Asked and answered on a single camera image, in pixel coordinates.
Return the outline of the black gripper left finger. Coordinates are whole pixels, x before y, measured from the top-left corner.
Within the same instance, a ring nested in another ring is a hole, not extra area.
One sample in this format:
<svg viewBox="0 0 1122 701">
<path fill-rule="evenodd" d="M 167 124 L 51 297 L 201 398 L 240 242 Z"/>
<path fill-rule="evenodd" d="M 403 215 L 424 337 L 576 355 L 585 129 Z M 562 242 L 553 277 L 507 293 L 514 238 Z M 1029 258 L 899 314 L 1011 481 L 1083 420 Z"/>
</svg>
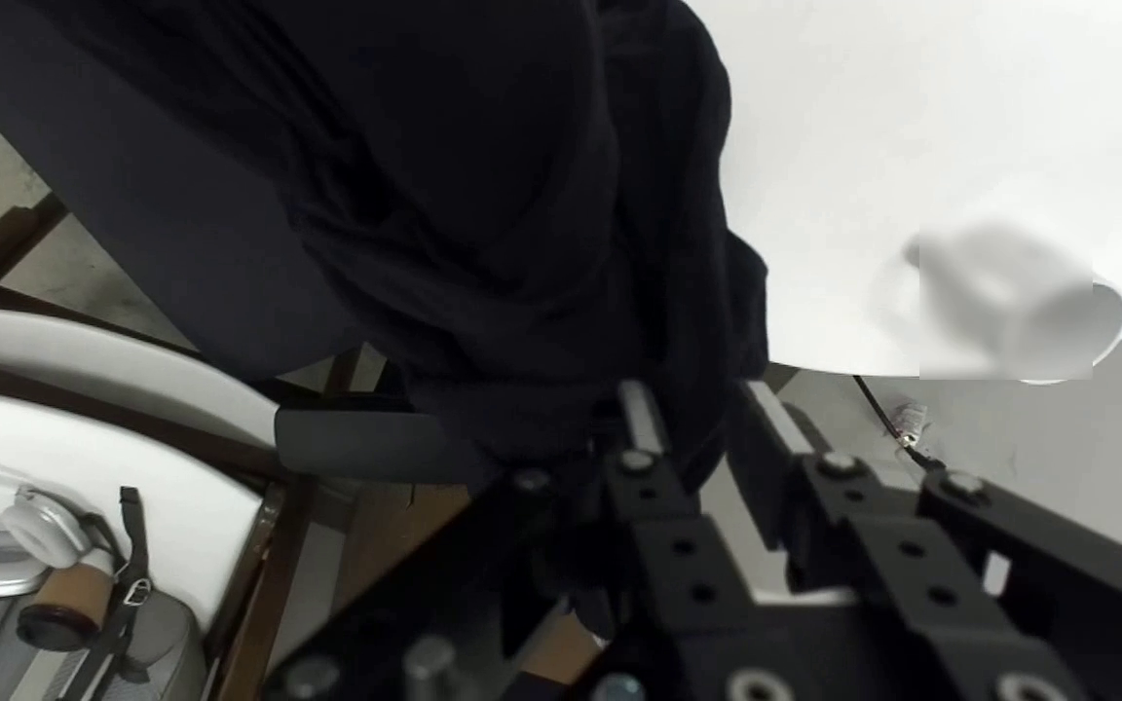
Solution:
<svg viewBox="0 0 1122 701">
<path fill-rule="evenodd" d="M 848 595 L 758 603 L 676 481 L 651 390 L 622 380 L 618 405 L 628 444 L 602 473 L 618 625 L 590 663 L 590 701 L 872 701 Z"/>
</svg>

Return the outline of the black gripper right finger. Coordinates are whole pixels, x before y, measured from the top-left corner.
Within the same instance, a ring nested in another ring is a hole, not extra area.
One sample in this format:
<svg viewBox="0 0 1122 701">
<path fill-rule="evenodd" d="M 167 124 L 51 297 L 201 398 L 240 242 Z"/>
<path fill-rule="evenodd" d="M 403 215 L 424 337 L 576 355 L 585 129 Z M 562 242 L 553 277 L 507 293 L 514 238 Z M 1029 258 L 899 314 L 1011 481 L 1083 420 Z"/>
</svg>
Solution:
<svg viewBox="0 0 1122 701">
<path fill-rule="evenodd" d="M 889 486 L 767 380 L 753 515 L 797 593 L 844 588 L 923 663 L 915 701 L 1122 701 L 1122 546 L 971 472 Z"/>
</svg>

